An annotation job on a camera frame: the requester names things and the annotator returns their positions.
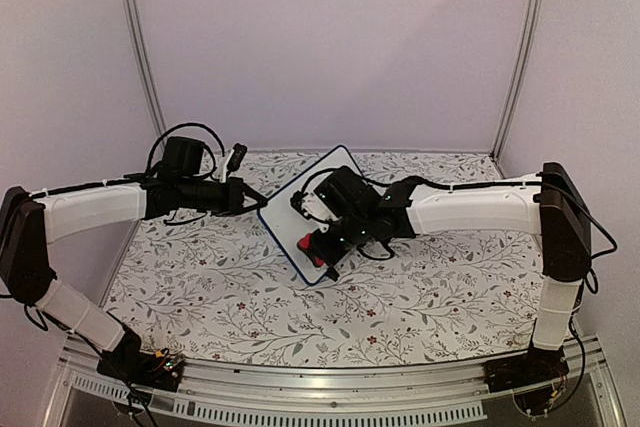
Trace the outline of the blue-framed whiteboard with writing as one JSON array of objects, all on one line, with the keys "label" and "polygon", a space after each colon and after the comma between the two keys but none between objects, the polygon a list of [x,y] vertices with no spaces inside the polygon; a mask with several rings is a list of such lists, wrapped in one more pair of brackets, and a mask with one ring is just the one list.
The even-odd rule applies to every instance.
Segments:
[{"label": "blue-framed whiteboard with writing", "polygon": [[308,167],[296,174],[292,180],[277,189],[269,198],[267,206],[258,210],[258,217],[271,237],[294,268],[298,277],[307,286],[315,286],[326,277],[327,267],[317,268],[297,248],[297,242],[319,225],[313,219],[305,219],[290,204],[293,194],[298,191],[306,179],[325,168],[350,167],[361,174],[354,158],[344,145],[338,145],[331,151],[313,161]]}]

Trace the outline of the red whiteboard eraser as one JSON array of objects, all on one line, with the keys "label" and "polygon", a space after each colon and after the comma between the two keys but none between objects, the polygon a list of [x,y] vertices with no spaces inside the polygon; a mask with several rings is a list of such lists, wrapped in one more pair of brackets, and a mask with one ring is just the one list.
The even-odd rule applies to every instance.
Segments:
[{"label": "red whiteboard eraser", "polygon": [[321,258],[314,244],[314,237],[312,233],[308,233],[301,238],[297,242],[296,247],[315,268],[320,268],[325,265],[324,260]]}]

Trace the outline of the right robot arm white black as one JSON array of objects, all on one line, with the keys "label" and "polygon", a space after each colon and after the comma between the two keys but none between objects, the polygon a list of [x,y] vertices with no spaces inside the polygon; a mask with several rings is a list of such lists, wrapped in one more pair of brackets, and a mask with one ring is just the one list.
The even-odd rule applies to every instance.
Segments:
[{"label": "right robot arm white black", "polygon": [[297,243],[316,267],[331,269],[370,243],[457,230],[507,230],[542,244],[543,286],[530,351],[517,374],[537,383],[556,364],[581,284],[592,266],[589,210],[558,163],[538,174],[498,181],[441,184],[408,176],[382,184],[348,166],[313,173],[290,204],[317,228]]}]

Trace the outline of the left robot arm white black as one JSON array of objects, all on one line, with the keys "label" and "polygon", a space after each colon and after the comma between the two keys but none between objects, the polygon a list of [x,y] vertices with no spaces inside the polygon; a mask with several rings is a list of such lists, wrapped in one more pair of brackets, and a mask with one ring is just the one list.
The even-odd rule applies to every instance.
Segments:
[{"label": "left robot arm white black", "polygon": [[202,168],[212,149],[199,139],[172,136],[151,149],[139,173],[60,188],[8,188],[1,199],[1,281],[7,297],[82,338],[128,381],[148,373],[139,335],[100,308],[95,298],[58,268],[70,247],[88,241],[80,258],[103,254],[102,233],[123,232],[143,221],[179,211],[214,217],[242,216],[266,205],[266,198],[237,176],[247,149],[222,149],[222,159]]}]

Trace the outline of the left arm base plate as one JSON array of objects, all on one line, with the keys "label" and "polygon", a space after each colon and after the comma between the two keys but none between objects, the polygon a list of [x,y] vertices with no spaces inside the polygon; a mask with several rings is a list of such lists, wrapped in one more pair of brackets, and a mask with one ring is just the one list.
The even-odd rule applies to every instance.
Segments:
[{"label": "left arm base plate", "polygon": [[129,350],[103,352],[97,366],[101,375],[153,389],[177,392],[184,372],[185,357],[162,349],[155,353]]}]

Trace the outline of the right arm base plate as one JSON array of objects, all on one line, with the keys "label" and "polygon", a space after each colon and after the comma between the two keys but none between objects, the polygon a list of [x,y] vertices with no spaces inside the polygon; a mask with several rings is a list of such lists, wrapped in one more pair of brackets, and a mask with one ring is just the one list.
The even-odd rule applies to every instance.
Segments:
[{"label": "right arm base plate", "polygon": [[521,354],[488,360],[483,364],[484,383],[491,393],[550,382],[569,374],[564,348],[545,350],[530,345]]}]

